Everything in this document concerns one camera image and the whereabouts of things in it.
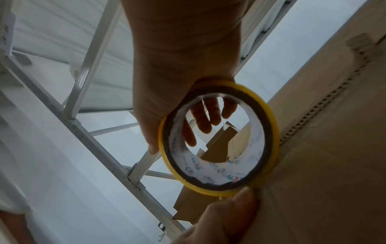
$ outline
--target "hand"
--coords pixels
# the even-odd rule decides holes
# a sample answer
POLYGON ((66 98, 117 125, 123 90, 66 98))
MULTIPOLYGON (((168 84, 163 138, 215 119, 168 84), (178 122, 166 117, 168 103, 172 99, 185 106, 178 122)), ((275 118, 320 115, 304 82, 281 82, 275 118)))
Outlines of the hand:
POLYGON ((244 188, 232 199, 212 203, 199 222, 172 244, 237 243, 258 208, 255 195, 244 188))
MULTIPOLYGON (((240 27, 246 0, 122 0, 134 43, 133 112, 149 152, 158 148, 158 127, 196 82, 233 80, 240 60, 240 27)), ((198 128, 204 133, 227 119, 237 104, 217 99, 192 108, 198 128)), ((187 124, 183 135, 196 144, 187 124)))

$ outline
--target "tape roll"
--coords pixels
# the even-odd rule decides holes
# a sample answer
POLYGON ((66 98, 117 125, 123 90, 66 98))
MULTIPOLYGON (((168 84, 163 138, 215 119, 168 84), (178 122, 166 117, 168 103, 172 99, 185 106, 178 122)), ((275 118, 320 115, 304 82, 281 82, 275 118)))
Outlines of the tape roll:
POLYGON ((199 84, 181 104, 161 121, 158 144, 171 173, 185 186, 211 196, 233 196, 244 186, 261 184, 276 164, 279 129, 267 104, 248 88, 226 80, 199 84), (194 155, 185 144, 182 128, 185 116, 197 102, 211 97, 238 103, 251 123, 249 144, 236 159, 211 163, 194 155))

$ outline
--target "masking tape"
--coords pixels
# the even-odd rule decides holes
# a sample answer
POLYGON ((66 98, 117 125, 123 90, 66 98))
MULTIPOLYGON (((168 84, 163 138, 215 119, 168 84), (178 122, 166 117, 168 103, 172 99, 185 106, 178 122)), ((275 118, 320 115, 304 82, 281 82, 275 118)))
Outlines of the masking tape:
POLYGON ((188 188, 211 196, 229 197, 244 186, 258 187, 276 164, 279 129, 267 104, 248 88, 226 80, 201 83, 160 124, 158 144, 171 173, 188 188), (232 161, 210 163, 185 144, 182 128, 186 113, 203 99, 228 98, 237 102, 251 123, 249 143, 232 161))

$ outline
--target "white rack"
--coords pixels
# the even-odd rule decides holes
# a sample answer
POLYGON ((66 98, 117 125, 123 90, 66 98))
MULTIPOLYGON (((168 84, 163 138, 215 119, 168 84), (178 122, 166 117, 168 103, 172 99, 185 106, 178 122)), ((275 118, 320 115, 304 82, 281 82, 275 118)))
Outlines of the white rack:
MULTIPOLYGON (((251 6, 242 24, 242 55, 239 70, 248 58, 257 50, 267 35, 277 25, 296 0, 256 0, 251 6)), ((83 61, 79 76, 65 102, 60 104, 49 94, 39 82, 24 72, 23 67, 12 56, 12 39, 15 31, 16 16, 11 12, 11 0, 0 3, 1 41, 0 62, 3 66, 27 88, 81 141, 88 150, 151 212, 165 227, 164 233, 175 240, 184 231, 184 227, 172 219, 172 215, 146 190, 140 182, 144 175, 160 178, 175 178, 171 174, 149 171, 152 164, 160 158, 160 154, 144 154, 133 167, 122 166, 95 138, 104 133, 137 126, 138 123, 118 127, 87 131, 76 118, 82 105, 86 91, 101 58, 106 50, 115 27, 122 14, 119 0, 108 0, 101 20, 83 61)), ((189 118, 192 127, 193 118, 189 118)))

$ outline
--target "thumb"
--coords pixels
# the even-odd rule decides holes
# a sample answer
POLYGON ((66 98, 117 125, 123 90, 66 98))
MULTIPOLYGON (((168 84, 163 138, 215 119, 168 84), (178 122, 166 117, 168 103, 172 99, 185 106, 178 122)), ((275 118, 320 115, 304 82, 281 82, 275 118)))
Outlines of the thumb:
POLYGON ((200 244, 229 243, 246 231, 257 208, 253 191, 245 187, 233 198, 209 205, 192 238, 200 244))

